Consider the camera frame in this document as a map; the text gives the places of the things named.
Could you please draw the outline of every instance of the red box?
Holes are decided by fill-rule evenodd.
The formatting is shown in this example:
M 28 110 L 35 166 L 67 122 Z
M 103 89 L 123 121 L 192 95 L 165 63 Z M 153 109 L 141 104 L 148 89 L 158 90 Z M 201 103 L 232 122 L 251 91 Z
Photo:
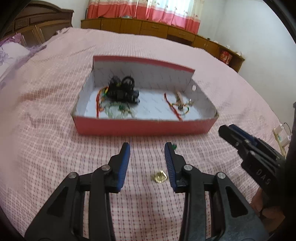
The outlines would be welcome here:
M 223 62 L 223 63 L 225 63 L 225 64 L 229 64 L 229 62 L 231 61 L 231 59 L 232 59 L 232 55 L 229 53 L 229 52 L 227 52 L 227 51 L 225 51 L 225 50 L 223 50 L 222 52 L 221 52 L 221 54 L 220 54 L 220 60 Z
M 218 118 L 211 101 L 192 80 L 194 69 L 159 60 L 94 56 L 93 70 L 79 93 L 71 112 L 77 131 L 83 135 L 163 136 L 207 133 Z M 96 117 L 96 95 L 113 75 L 132 76 L 139 90 L 140 103 L 132 106 L 136 118 L 110 119 L 105 112 Z M 193 106 L 180 121 L 164 99 L 176 101 L 179 91 L 184 103 Z

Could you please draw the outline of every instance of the red string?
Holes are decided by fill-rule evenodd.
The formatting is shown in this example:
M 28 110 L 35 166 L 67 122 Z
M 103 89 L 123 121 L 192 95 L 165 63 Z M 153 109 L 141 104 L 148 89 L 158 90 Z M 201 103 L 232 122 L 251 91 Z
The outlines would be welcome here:
M 180 116 L 180 114 L 178 113 L 178 111 L 172 106 L 172 104 L 168 101 L 167 97 L 166 97 L 166 93 L 164 93 L 164 97 L 166 102 L 168 103 L 168 105 L 170 106 L 171 110 L 175 113 L 175 115 L 177 116 L 177 118 L 182 121 L 182 118 Z
M 96 117 L 99 118 L 99 112 L 100 112 L 100 94 L 101 91 L 98 92 L 96 95 Z
M 98 94 L 96 95 L 96 117 L 97 118 L 99 117 L 99 113 L 101 111 L 103 111 L 103 109 L 101 108 L 101 104 L 100 104 L 100 95 L 101 95 L 101 92 L 104 91 L 105 89 L 107 89 L 107 91 L 108 91 L 108 87 L 105 87 L 105 88 L 100 89 Z

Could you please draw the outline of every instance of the wooden dresser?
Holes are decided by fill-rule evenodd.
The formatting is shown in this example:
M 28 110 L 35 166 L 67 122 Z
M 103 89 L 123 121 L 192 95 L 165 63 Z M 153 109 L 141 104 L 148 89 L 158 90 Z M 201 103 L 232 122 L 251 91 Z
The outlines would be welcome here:
M 81 28 L 101 29 L 122 34 L 139 34 L 155 36 L 186 44 L 195 48 L 201 48 L 220 59 L 221 51 L 226 50 L 232 55 L 229 67 L 239 71 L 244 58 L 226 47 L 214 43 L 202 36 L 195 35 L 184 29 L 176 28 L 162 23 L 155 23 L 130 18 L 96 18 L 81 20 Z

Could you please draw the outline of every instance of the red gift box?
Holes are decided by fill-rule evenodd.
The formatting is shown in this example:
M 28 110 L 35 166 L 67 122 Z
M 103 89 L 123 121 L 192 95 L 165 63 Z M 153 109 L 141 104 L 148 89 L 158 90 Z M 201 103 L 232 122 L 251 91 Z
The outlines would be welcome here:
M 229 64 L 229 62 L 231 61 L 231 59 L 232 59 L 232 55 L 229 53 L 229 52 L 227 52 L 227 51 L 225 51 L 225 50 L 223 50 L 222 52 L 221 52 L 221 54 L 220 54 L 220 60 L 223 62 L 223 63 L 225 63 L 225 64 Z

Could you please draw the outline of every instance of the screw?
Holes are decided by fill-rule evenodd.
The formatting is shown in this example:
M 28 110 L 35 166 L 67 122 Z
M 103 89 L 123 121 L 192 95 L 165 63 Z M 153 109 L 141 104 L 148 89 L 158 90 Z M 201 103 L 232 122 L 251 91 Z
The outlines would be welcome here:
M 109 165 L 103 165 L 101 168 L 102 168 L 103 171 L 109 171 L 110 170 Z
M 75 172 L 70 172 L 69 175 L 68 175 L 68 177 L 71 178 L 71 179 L 75 178 L 76 176 L 77 176 L 77 173 L 75 173 Z
M 185 165 L 184 166 L 184 169 L 186 170 L 186 171 L 191 171 L 192 170 L 192 166 L 191 165 Z
M 223 172 L 219 172 L 217 176 L 220 179 L 224 179 L 226 177 L 225 173 L 223 173 Z

